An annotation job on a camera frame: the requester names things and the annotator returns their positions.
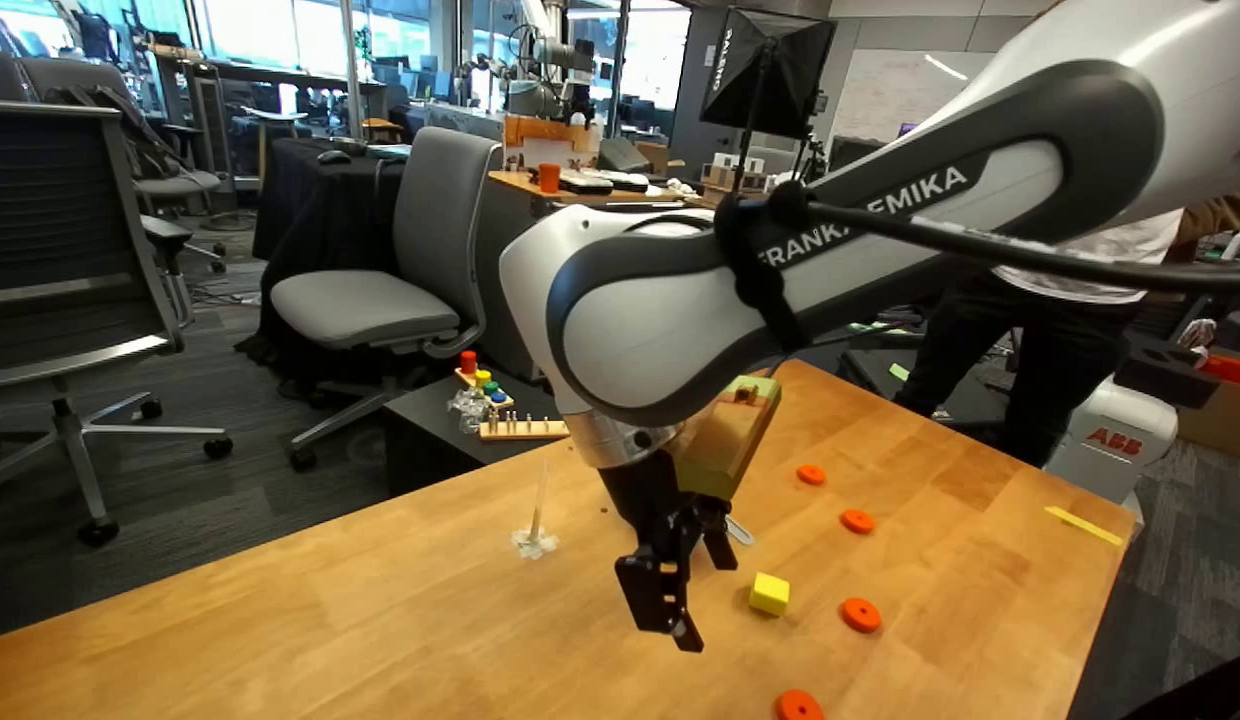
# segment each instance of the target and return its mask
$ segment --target wooden tabletop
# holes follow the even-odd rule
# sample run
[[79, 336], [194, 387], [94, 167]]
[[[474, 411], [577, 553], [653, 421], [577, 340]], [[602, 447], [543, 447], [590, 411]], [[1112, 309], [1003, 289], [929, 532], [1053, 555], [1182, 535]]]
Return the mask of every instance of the wooden tabletop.
[[[603, 484], [541, 453], [0, 638], [8, 715], [772, 715], [808, 689], [827, 715], [1063, 715], [1133, 520], [808, 364], [736, 497], [736, 573], [696, 553], [706, 651], [635, 634], [611, 559], [633, 553]], [[827, 484], [792, 475], [825, 465]], [[550, 559], [520, 559], [543, 484]], [[881, 520], [841, 529], [845, 510]], [[783, 616], [744, 605], [792, 586]], [[867, 598], [884, 634], [841, 626]]]
[[702, 205], [702, 201], [687, 201], [681, 192], [630, 192], [630, 189], [611, 189], [611, 192], [543, 192], [541, 184], [532, 184], [532, 173], [493, 173], [495, 184], [507, 184], [515, 192], [530, 192], [538, 201], [550, 201], [550, 205], [598, 205], [598, 207], [633, 207], [633, 205]]

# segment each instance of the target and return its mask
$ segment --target orange disc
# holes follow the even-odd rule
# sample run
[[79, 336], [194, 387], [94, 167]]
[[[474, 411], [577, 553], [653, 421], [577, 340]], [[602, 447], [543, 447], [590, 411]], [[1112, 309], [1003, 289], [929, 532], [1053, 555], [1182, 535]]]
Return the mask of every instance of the orange disc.
[[797, 470], [797, 480], [804, 480], [804, 484], [825, 484], [825, 470], [821, 470], [821, 465], [802, 465], [802, 470]]
[[865, 598], [845, 599], [841, 613], [845, 613], [845, 626], [854, 626], [858, 634], [884, 628], [884, 616]]
[[825, 710], [816, 704], [812, 692], [789, 689], [776, 700], [776, 720], [825, 720]]
[[867, 514], [847, 510], [847, 514], [845, 514], [845, 529], [858, 532], [858, 535], [874, 535], [877, 524], [874, 524]]

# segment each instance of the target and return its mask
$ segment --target white robot link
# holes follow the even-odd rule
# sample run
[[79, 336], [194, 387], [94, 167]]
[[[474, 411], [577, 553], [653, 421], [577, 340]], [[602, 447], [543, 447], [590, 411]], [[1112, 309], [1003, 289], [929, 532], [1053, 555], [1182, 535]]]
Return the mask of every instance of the white robot link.
[[641, 553], [641, 628], [702, 650], [696, 514], [664, 446], [736, 374], [991, 260], [1144, 289], [1240, 278], [1044, 254], [1240, 189], [1240, 0], [1063, 0], [912, 138], [808, 189], [710, 212], [563, 207], [500, 256], [515, 328]]

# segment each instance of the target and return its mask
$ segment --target franka emika logo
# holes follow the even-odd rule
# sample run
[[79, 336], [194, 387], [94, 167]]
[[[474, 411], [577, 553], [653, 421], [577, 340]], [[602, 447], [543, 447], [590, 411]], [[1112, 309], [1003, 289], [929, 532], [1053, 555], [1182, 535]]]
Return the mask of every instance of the franka emika logo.
[[[955, 192], [967, 192], [976, 182], [976, 173], [964, 173], [955, 164], [947, 167], [935, 167], [929, 175], [917, 175], [877, 201], [867, 201], [865, 207], [867, 212], [881, 212], [881, 218], [902, 218], [902, 212], [917, 212], [917, 207], [929, 207], [935, 201], [947, 201]], [[789, 264], [802, 264], [808, 256], [821, 256], [825, 250], [836, 250], [845, 241], [862, 236], [862, 230], [847, 230], [847, 226], [812, 226], [797, 236], [783, 236], [780, 245], [769, 245], [760, 250], [758, 256], [772, 270], [789, 270]]]

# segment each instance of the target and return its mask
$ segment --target yellow cube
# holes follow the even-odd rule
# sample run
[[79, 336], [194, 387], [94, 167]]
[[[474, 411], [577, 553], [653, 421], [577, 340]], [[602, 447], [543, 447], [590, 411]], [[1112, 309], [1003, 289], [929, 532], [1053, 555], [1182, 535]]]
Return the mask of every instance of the yellow cube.
[[758, 573], [751, 588], [750, 588], [750, 608], [758, 608], [765, 616], [780, 616], [789, 608], [789, 580]]

